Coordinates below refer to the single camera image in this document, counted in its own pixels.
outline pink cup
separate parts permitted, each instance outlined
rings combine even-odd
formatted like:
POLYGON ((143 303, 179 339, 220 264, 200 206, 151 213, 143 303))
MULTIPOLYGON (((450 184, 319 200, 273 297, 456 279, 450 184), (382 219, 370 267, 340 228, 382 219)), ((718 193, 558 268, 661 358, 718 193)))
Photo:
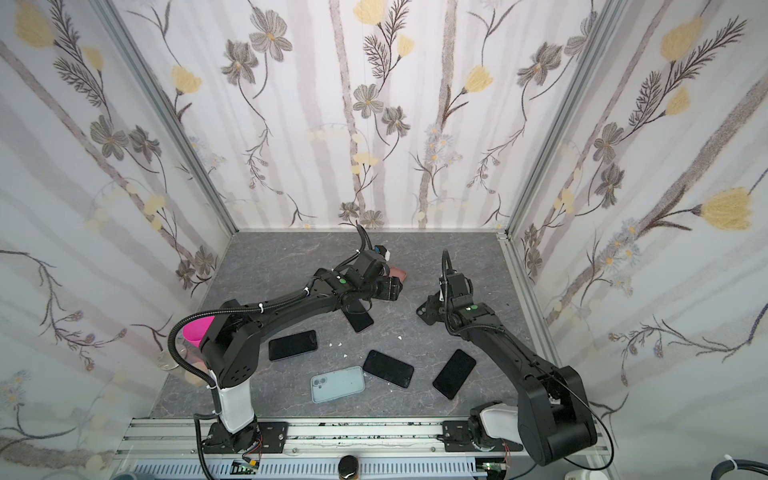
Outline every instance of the pink cup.
POLYGON ((184 326, 184 330, 182 331, 184 338, 192 345, 199 347, 200 341, 205 336, 205 332, 208 331, 208 327, 213 321, 214 316, 204 316, 201 319, 189 322, 184 326))

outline cable tie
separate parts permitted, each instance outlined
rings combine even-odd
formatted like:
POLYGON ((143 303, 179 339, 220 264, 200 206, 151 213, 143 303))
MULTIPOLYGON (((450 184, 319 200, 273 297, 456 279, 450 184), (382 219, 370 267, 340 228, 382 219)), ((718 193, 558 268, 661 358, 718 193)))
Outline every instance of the cable tie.
POLYGON ((738 470, 739 469, 739 464, 736 463, 736 460, 734 460, 732 456, 730 456, 728 454, 725 454, 725 455, 723 455, 723 457, 725 457, 726 460, 730 460, 730 462, 733 463, 733 469, 734 470, 738 470))

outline light blue phone case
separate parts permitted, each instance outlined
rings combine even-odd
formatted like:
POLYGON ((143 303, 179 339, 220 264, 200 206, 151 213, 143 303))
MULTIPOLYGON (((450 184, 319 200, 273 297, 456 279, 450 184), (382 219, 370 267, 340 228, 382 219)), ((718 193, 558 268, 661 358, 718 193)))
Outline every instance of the light blue phone case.
POLYGON ((360 393, 366 389, 366 381, 362 377, 362 368, 351 366, 348 369, 315 375, 312 377, 311 386, 312 401, 322 403, 360 393))

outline gray flower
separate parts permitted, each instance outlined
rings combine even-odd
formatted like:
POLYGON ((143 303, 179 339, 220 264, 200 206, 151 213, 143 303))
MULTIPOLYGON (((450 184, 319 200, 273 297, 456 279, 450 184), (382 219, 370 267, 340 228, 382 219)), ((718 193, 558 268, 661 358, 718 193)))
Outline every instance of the gray flower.
POLYGON ((393 131, 397 130, 397 133, 401 137, 405 137, 408 134, 408 130, 411 126, 402 121, 406 117, 406 114, 402 113, 402 108, 387 107, 382 115, 382 122, 386 124, 386 134, 389 135, 393 131))
POLYGON ((192 276, 194 275, 194 268, 189 260, 182 260, 179 262, 179 268, 176 270, 176 276, 184 282, 184 290, 192 286, 192 276))
POLYGON ((563 53, 569 57, 579 55, 581 51, 584 50, 584 46, 587 44, 587 40, 589 39, 589 33, 592 31, 594 21, 597 19, 598 13, 590 12, 589 16, 581 21, 581 35, 570 37, 568 42, 565 44, 563 53))
POLYGON ((227 40, 227 50, 224 52, 224 56, 232 62, 229 66, 221 68, 221 73, 227 76, 228 82, 237 85, 242 76, 248 83, 256 83, 251 68, 255 68, 259 61, 247 42, 227 40))
POLYGON ((137 154, 144 154, 144 158, 147 159, 147 163, 152 163, 152 154, 156 154, 158 157, 162 153, 160 149, 160 142, 157 140, 150 140, 149 133, 144 131, 143 128, 136 125, 136 128, 128 135, 131 137, 131 145, 134 147, 134 152, 137 154))
POLYGON ((377 210, 377 211, 368 210, 362 215, 362 218, 360 219, 360 223, 364 227, 368 227, 368 228, 383 227, 384 220, 382 220, 382 217, 383 217, 383 214, 381 210, 377 210))
POLYGON ((194 266, 200 275, 208 275, 212 268, 216 268, 214 255, 204 245, 200 245, 200 249, 194 254, 194 266))
POLYGON ((349 218, 357 218, 357 212, 360 211, 360 207, 358 207, 355 202, 342 202, 341 203, 341 213, 339 214, 339 218, 344 220, 345 222, 349 221, 349 218))
POLYGON ((562 45, 549 45, 546 41, 541 44, 535 54, 531 56, 533 65, 518 70, 518 85, 524 87, 533 80, 537 85, 543 85, 547 78, 547 72, 560 66, 560 50, 562 45))
POLYGON ((371 112, 380 114, 382 111, 384 111, 384 103, 376 100, 376 97, 379 96, 376 84, 367 86, 360 85, 358 88, 355 88, 354 95, 355 98, 357 98, 357 102, 352 106, 352 108, 355 110, 362 110, 360 113, 362 114, 363 118, 370 117, 371 112))
POLYGON ((527 266, 528 269, 531 271, 530 275, 537 276, 538 269, 540 269, 541 265, 543 264, 544 264, 544 261, 541 259, 541 254, 535 248, 531 248, 528 251, 528 258, 525 261, 525 266, 527 266))
POLYGON ((594 141, 594 146, 597 148, 592 157, 594 161, 605 162, 606 164, 613 163, 616 158, 614 146, 621 141, 623 133, 624 129, 619 128, 615 121, 603 127, 603 137, 594 141))
POLYGON ((101 145, 101 154, 109 158, 114 154, 118 160, 123 159, 123 148, 128 146, 128 137, 122 130, 112 131, 112 122, 104 115, 98 116, 98 121, 91 122, 91 138, 101 145))
POLYGON ((532 245, 534 241, 536 240, 538 232, 536 231, 536 227, 533 223, 531 223, 531 226, 525 231, 523 242, 526 245, 532 245))
POLYGON ((608 208, 611 205, 616 204, 616 195, 614 191, 617 188, 621 188, 621 181, 624 179, 624 170, 619 170, 616 164, 611 166, 600 174, 600 178, 603 183, 598 185, 598 188, 594 190, 595 195, 603 195, 603 208, 608 208))
POLYGON ((274 10, 267 10, 265 15, 256 7, 250 20, 261 30, 250 34, 253 49, 261 52, 269 50, 275 61, 283 61, 283 50, 293 50, 293 45, 283 37, 288 29, 286 22, 274 10))

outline black knob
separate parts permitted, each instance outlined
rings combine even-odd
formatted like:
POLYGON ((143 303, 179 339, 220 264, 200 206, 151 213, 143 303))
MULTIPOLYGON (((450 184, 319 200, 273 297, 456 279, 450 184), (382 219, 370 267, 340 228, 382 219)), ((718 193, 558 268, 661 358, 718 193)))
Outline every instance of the black knob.
POLYGON ((339 478, 341 480, 354 480, 357 478, 357 458, 347 455, 339 460, 339 478))

